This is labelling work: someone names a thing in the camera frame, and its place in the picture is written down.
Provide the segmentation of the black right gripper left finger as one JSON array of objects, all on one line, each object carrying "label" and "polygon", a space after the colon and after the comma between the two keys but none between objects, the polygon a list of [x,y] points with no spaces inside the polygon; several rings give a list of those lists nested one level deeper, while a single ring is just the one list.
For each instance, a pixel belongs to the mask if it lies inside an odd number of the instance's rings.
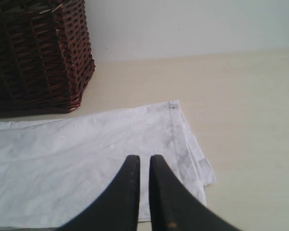
[{"label": "black right gripper left finger", "polygon": [[101,195],[60,230],[135,231],[139,202],[140,158],[129,155]]}]

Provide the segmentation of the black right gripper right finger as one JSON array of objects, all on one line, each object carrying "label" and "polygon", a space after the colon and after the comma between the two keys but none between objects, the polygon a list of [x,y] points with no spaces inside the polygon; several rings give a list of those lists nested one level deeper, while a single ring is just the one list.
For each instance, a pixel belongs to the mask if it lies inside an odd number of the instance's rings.
[{"label": "black right gripper right finger", "polygon": [[150,158],[149,206],[154,231],[237,231],[178,180],[161,155]]}]

